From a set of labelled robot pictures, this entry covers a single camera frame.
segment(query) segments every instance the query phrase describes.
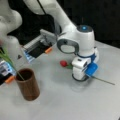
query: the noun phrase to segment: orange object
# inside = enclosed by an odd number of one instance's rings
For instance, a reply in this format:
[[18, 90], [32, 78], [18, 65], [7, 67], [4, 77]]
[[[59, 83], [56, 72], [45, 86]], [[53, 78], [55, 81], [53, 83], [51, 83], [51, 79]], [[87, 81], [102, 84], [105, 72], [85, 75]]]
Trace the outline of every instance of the orange object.
[[52, 51], [52, 47], [48, 48], [48, 49], [45, 51], [45, 53], [48, 54], [48, 53], [50, 53], [51, 51]]
[[5, 81], [5, 83], [9, 84], [9, 83], [11, 83], [14, 79], [15, 79], [15, 76], [10, 76], [10, 77]]

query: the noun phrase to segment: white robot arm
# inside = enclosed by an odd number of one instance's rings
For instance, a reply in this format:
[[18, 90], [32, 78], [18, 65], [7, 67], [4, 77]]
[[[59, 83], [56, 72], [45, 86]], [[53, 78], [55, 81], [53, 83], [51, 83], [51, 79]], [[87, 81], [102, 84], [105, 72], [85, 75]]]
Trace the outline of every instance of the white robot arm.
[[8, 0], [0, 0], [0, 42], [8, 51], [9, 57], [19, 69], [27, 62], [17, 38], [7, 34], [22, 24], [21, 15], [9, 7]]
[[99, 59], [93, 29], [86, 25], [76, 27], [56, 0], [24, 0], [24, 2], [35, 14], [49, 14], [61, 26], [62, 32], [58, 37], [57, 46], [66, 54], [76, 54], [72, 62], [73, 78], [85, 81], [92, 76]]

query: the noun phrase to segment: table surface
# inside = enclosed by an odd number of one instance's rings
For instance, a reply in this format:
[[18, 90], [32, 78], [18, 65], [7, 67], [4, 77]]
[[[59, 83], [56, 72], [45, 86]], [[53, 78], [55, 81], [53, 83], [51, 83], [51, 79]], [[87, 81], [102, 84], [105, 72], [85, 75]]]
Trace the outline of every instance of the table surface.
[[40, 96], [28, 102], [16, 82], [0, 87], [0, 120], [118, 120], [120, 117], [120, 49], [96, 42], [100, 52], [95, 79], [80, 83], [72, 70], [62, 68], [60, 60], [71, 62], [74, 55], [61, 53], [56, 45], [30, 67], [35, 71]]

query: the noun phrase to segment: black cable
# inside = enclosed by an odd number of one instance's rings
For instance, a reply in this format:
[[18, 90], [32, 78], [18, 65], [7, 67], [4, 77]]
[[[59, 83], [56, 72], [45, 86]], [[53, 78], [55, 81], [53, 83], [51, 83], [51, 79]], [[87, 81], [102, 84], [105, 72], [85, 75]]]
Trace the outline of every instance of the black cable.
[[45, 9], [43, 8], [41, 2], [39, 0], [37, 0], [38, 4], [40, 5], [42, 11], [44, 12], [45, 15], [47, 15], [47, 13], [45, 12]]
[[[45, 15], [47, 15], [47, 13], [46, 13], [46, 11], [45, 11], [45, 9], [43, 8], [43, 6], [42, 6], [42, 4], [41, 4], [41, 2], [39, 1], [39, 0], [37, 0], [37, 2], [38, 2], [38, 4], [40, 5], [40, 7], [41, 7], [41, 9], [43, 10], [43, 13], [45, 14]], [[57, 34], [55, 33], [55, 27], [54, 27], [54, 34], [55, 34], [55, 36], [56, 36], [56, 42], [57, 42]]]

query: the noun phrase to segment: brown cup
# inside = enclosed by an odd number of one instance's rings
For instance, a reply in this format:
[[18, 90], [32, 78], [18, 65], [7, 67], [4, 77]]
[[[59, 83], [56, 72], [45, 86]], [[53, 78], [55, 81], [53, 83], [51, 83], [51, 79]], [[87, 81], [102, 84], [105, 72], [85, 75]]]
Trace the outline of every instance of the brown cup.
[[23, 97], [28, 101], [35, 100], [40, 95], [40, 90], [34, 72], [29, 68], [24, 68], [19, 70], [18, 73], [16, 75], [16, 82]]

